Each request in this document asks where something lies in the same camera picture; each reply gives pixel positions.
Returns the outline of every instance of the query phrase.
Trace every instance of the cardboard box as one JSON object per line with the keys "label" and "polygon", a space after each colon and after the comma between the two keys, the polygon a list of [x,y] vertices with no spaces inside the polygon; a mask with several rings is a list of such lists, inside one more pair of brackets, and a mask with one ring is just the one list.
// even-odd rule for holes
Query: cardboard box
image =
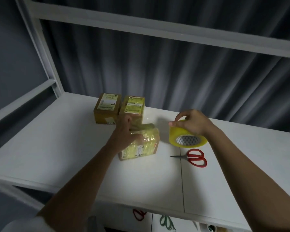
{"label": "cardboard box", "polygon": [[140,144],[138,143],[137,140],[135,140],[126,149],[124,149],[121,153],[118,154],[120,160],[148,156],[155,154],[157,152],[160,141],[159,130],[157,128],[131,131],[131,134],[136,133],[143,135],[144,137],[143,143]]}
{"label": "cardboard box", "polygon": [[116,124],[121,107],[120,94],[102,93],[93,110],[97,124]]}
{"label": "cardboard box", "polygon": [[143,122],[145,98],[126,96],[119,114],[128,114],[132,118],[132,126],[139,126]]}

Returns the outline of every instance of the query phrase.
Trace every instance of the scissor blade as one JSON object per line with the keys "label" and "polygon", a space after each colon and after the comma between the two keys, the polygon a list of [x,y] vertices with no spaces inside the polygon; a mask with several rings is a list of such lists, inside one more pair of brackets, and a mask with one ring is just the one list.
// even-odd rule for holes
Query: scissor blade
{"label": "scissor blade", "polygon": [[183,156],[170,156],[170,157],[174,157],[174,158],[178,158],[178,159],[182,159]]}

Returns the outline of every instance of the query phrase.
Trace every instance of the white sleeve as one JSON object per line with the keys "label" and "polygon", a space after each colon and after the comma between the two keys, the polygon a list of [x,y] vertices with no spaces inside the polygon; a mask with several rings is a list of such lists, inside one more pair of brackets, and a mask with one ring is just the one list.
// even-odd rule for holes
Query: white sleeve
{"label": "white sleeve", "polygon": [[44,218],[15,220],[7,224],[1,232],[55,232],[50,228]]}

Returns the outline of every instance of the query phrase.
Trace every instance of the green scissors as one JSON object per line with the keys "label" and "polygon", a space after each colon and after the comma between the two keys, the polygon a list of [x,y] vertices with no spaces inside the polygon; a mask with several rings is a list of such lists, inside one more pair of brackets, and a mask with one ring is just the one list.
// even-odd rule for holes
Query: green scissors
{"label": "green scissors", "polygon": [[165,226],[167,228],[167,230],[175,230],[176,231],[176,229],[174,227],[174,224],[173,224],[173,222],[172,222],[172,220],[170,219],[169,216],[161,215],[160,225],[161,226]]}

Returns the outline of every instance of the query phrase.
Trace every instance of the packing tape roll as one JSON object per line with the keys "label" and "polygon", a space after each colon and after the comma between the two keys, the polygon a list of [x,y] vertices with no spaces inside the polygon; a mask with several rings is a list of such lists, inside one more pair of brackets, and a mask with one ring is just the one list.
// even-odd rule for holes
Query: packing tape roll
{"label": "packing tape roll", "polygon": [[207,140],[201,135],[194,136],[192,133],[183,128],[170,127],[169,142],[176,147],[194,148],[203,146],[207,143]]}

